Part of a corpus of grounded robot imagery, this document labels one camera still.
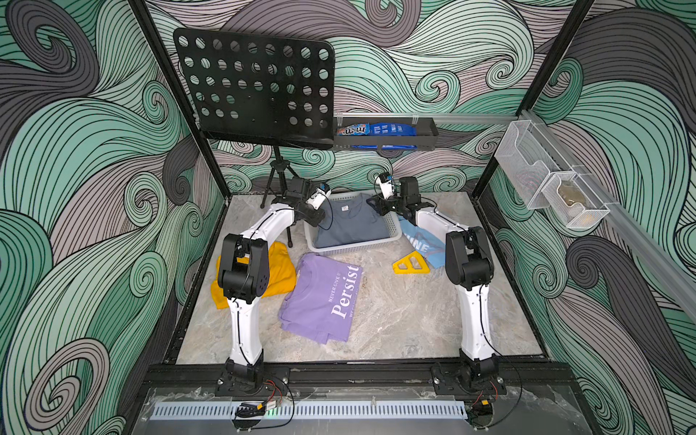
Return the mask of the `grey t-shirt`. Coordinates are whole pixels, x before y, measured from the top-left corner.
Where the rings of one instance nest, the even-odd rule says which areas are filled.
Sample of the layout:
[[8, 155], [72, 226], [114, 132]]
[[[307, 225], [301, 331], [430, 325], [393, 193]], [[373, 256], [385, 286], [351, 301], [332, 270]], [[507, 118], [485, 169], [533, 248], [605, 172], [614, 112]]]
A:
[[322, 206], [326, 216], [317, 228], [316, 248], [332, 248], [389, 239], [385, 220], [368, 203], [370, 195], [359, 194], [350, 199], [328, 199]]

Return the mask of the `yellow t-shirt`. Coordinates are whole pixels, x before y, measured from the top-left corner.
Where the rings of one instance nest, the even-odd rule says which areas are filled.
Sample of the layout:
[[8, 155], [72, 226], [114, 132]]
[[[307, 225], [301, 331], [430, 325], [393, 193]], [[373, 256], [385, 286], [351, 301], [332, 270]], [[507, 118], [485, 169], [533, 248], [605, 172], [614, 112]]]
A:
[[[274, 242], [269, 249], [269, 271], [270, 279], [268, 288], [263, 298], [275, 297], [291, 293], [297, 284], [297, 272], [289, 256], [287, 246], [281, 242]], [[223, 290], [214, 280], [210, 286], [212, 301], [218, 310], [228, 307]]]

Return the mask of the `purple Persist t-shirt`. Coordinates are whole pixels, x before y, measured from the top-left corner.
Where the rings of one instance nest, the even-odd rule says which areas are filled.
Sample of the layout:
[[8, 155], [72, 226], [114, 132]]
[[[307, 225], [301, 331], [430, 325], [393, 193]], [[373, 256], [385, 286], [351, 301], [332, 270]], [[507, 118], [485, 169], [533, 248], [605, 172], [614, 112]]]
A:
[[349, 339], [364, 270], [360, 266], [304, 255], [297, 284], [281, 304], [281, 328], [319, 344]]

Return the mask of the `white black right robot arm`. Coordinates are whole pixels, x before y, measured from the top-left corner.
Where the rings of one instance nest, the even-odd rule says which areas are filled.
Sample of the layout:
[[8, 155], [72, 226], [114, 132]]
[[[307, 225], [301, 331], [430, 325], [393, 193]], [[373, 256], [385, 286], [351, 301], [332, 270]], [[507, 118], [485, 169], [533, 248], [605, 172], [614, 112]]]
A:
[[455, 394], [474, 394], [497, 389], [500, 353], [488, 336], [489, 288], [495, 265], [486, 232], [466, 227], [438, 211], [435, 203], [420, 194], [414, 177], [395, 181], [384, 172], [375, 179], [375, 194], [367, 203], [381, 216], [395, 213], [444, 244], [444, 268], [455, 286], [460, 303], [462, 342], [458, 367], [447, 373], [436, 369], [433, 376]]

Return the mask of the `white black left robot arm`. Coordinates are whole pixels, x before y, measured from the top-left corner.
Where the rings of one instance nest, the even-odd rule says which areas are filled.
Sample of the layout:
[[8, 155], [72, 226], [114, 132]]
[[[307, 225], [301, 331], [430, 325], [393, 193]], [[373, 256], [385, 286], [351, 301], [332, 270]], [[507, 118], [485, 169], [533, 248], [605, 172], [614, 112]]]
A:
[[326, 215], [321, 206], [330, 195], [325, 182], [293, 178], [257, 223], [224, 238], [217, 284], [228, 302], [232, 345], [217, 381], [219, 395], [251, 396], [265, 388], [269, 376], [264, 369], [259, 302], [270, 283], [269, 250], [299, 220], [318, 226]]

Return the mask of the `white plastic basket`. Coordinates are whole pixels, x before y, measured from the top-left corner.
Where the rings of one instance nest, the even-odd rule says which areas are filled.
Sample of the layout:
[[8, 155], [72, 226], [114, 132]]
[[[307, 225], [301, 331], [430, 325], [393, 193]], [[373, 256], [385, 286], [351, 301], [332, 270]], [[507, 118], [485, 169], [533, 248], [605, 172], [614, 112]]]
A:
[[[368, 191], [357, 191], [357, 192], [346, 192], [346, 193], [332, 193], [330, 195], [329, 199], [350, 199], [350, 198], [355, 197], [361, 193], [372, 196], [372, 194]], [[339, 253], [352, 252], [352, 251], [356, 251], [356, 250], [377, 248], [377, 247], [383, 246], [385, 244], [398, 241], [402, 236], [402, 230], [401, 230], [401, 226], [400, 226], [397, 214], [394, 212], [390, 212], [387, 215], [382, 216], [382, 217], [384, 218], [385, 223], [387, 225], [387, 228], [389, 229], [389, 232], [390, 232], [389, 239], [378, 239], [378, 240], [374, 240], [374, 241], [355, 243], [355, 244], [351, 244], [351, 245], [333, 246], [332, 248], [316, 248], [314, 246], [314, 240], [315, 240], [315, 236], [317, 234], [318, 227], [312, 227], [308, 223], [305, 222], [304, 223], [304, 235], [306, 236], [306, 243], [308, 245], [308, 248], [312, 252], [315, 252], [317, 254], [322, 254], [322, 255], [333, 255], [333, 254], [339, 254]]]

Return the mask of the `light blue t-shirt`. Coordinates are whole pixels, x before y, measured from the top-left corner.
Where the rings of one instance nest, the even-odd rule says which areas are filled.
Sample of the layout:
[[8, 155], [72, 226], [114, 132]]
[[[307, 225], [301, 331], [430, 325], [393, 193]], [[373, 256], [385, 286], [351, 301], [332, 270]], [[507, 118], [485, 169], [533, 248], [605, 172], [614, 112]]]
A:
[[445, 266], [445, 244], [429, 231], [415, 227], [403, 217], [399, 217], [402, 234], [420, 253], [429, 266], [439, 269]]

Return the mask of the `yellow triangle ruler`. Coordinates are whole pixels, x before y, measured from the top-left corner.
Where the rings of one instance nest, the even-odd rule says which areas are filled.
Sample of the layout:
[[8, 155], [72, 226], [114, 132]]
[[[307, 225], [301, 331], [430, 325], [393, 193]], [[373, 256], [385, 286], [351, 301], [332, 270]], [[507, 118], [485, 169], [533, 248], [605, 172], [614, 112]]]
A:
[[417, 251], [393, 263], [393, 273], [396, 275], [427, 275], [430, 272], [426, 259]]

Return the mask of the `blue snack packet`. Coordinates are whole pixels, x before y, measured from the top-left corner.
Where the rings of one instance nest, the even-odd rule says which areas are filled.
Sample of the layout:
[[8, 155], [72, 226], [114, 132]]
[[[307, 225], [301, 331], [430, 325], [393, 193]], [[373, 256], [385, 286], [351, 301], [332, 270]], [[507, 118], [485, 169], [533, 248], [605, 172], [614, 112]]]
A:
[[373, 137], [415, 137], [414, 126], [404, 123], [372, 123], [368, 135]]

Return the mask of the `M&M's candy bag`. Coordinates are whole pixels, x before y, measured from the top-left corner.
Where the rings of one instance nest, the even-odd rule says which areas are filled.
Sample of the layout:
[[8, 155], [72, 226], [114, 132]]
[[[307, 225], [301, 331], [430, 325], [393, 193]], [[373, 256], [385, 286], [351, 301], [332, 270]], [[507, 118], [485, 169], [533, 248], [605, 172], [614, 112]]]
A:
[[345, 127], [340, 127], [336, 131], [337, 136], [366, 136], [371, 131], [369, 123], [355, 123]]

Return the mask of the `black perforated music stand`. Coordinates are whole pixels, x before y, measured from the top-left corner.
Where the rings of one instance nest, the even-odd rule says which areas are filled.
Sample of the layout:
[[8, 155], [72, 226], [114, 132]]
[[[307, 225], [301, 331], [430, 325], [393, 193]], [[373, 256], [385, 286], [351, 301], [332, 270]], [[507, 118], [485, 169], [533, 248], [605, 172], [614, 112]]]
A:
[[319, 40], [181, 27], [173, 41], [199, 128], [212, 140], [272, 148], [334, 145], [335, 51]]

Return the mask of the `clear plastic wall bin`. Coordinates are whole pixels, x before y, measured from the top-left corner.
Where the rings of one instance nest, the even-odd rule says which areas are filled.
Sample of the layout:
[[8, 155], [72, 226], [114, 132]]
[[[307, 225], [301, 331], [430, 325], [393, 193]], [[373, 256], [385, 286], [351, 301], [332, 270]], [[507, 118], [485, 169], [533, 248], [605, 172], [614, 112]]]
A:
[[542, 189], [558, 170], [536, 133], [538, 128], [533, 121], [513, 121], [495, 153], [498, 165], [529, 210], [549, 206]]

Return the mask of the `small clear wall bin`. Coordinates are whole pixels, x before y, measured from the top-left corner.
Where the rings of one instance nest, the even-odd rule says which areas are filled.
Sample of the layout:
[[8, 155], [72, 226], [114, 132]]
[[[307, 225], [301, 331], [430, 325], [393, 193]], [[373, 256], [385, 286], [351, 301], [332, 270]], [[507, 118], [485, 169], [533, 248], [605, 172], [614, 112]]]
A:
[[558, 219], [569, 229], [585, 230], [597, 226], [610, 212], [594, 197], [576, 172], [550, 174], [542, 194]]

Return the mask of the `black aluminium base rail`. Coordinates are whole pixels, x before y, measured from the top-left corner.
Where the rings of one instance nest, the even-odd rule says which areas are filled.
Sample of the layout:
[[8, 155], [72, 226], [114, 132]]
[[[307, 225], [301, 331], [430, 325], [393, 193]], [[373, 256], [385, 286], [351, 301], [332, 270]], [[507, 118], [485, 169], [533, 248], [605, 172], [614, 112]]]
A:
[[320, 388], [430, 389], [438, 395], [499, 394], [507, 388], [572, 385], [568, 364], [542, 358], [500, 357], [496, 370], [471, 368], [459, 358], [425, 358], [362, 362], [263, 362], [256, 368], [228, 364], [156, 364], [148, 369], [141, 390], [200, 388], [227, 396], [262, 393], [286, 386], [297, 391]]

